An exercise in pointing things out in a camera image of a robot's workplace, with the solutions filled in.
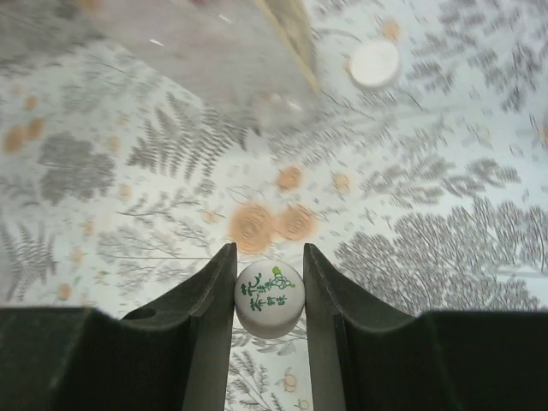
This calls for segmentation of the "white orange-bottle cap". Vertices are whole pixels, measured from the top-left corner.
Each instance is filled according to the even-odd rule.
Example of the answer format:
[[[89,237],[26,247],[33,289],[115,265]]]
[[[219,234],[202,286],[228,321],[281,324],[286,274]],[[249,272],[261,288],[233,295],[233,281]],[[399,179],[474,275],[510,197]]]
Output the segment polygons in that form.
[[[303,312],[301,275],[280,260],[264,259],[243,269],[235,283],[235,313],[243,328],[262,339],[290,333]]]

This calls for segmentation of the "white bottle cap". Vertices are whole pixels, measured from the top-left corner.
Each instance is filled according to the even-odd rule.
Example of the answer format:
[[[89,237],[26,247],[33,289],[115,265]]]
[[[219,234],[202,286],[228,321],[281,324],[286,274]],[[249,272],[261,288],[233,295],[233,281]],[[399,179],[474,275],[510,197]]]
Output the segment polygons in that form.
[[[379,89],[396,81],[402,68],[397,46],[387,39],[369,40],[351,55],[348,71],[356,86]]]

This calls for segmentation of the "clear plastic bottle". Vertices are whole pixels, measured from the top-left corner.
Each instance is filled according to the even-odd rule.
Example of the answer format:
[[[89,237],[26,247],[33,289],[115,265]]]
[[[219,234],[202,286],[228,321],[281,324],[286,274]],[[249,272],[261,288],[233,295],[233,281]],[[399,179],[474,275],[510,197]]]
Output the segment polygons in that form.
[[[79,5],[100,32],[244,126],[299,127],[319,109],[313,33],[301,1]]]

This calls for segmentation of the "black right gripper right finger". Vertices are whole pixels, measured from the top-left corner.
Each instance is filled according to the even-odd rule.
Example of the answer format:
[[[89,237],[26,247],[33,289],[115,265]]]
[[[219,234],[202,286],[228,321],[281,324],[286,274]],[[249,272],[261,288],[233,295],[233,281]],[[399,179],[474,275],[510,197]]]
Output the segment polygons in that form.
[[[317,410],[544,410],[544,312],[430,311],[413,317],[303,250]]]

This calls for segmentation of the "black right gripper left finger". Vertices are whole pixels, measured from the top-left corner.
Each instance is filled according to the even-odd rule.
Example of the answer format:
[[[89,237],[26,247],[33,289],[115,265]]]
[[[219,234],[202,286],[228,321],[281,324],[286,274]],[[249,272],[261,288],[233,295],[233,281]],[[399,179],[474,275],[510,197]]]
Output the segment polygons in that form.
[[[121,319],[95,308],[1,311],[4,410],[220,410],[237,250]]]

